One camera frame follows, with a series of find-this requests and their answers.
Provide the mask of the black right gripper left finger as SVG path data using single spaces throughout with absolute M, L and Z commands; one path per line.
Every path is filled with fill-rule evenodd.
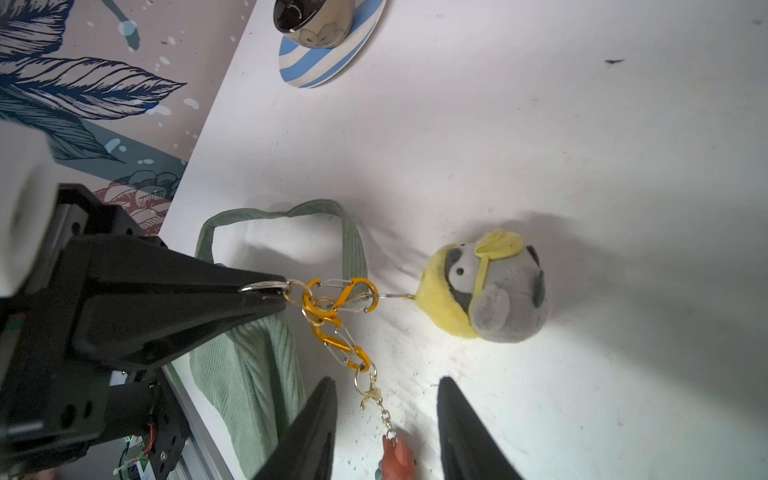
M 330 479 L 337 413 L 335 381 L 324 377 L 254 479 Z

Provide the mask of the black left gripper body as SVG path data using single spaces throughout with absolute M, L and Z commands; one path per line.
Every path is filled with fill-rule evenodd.
M 118 461 L 120 478 L 145 464 L 166 479 L 189 435 L 159 368 L 112 370 L 77 357 L 74 327 L 87 298 L 71 241 L 126 235 L 166 247 L 118 206 L 86 187 L 62 184 L 29 278 L 1 302 L 1 474 L 29 479 L 83 458 L 93 447 L 137 436 L 137 452 Z

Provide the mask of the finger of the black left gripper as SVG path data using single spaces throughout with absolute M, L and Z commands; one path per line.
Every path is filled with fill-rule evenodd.
M 260 293 L 107 294 L 81 307 L 73 353 L 112 370 L 159 368 L 232 328 L 282 312 Z
M 74 265 L 84 274 L 87 298 L 138 300 L 212 298 L 240 300 L 244 287 L 285 277 L 220 266 L 126 235 L 92 235 L 71 241 Z

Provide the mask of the red figurine charm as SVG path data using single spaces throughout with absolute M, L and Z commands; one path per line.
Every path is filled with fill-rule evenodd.
M 377 480 L 415 480 L 416 462 L 405 439 L 382 437 L 383 456 L 378 464 Z

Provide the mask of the green corduroy bag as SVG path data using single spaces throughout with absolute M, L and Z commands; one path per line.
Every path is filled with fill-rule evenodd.
M 214 262 L 212 246 L 218 227 L 313 214 L 341 220 L 343 276 L 366 277 L 363 242 L 355 223 L 341 204 L 326 199 L 308 201 L 286 212 L 223 211 L 203 224 L 195 257 Z M 249 316 L 246 323 L 194 349 L 190 371 L 197 388 L 222 417 L 243 473 L 255 477 L 306 401 L 294 337 L 284 315 Z

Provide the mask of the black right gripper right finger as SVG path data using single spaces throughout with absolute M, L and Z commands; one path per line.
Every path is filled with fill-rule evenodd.
M 523 479 L 450 377 L 439 382 L 437 414 L 445 479 Z

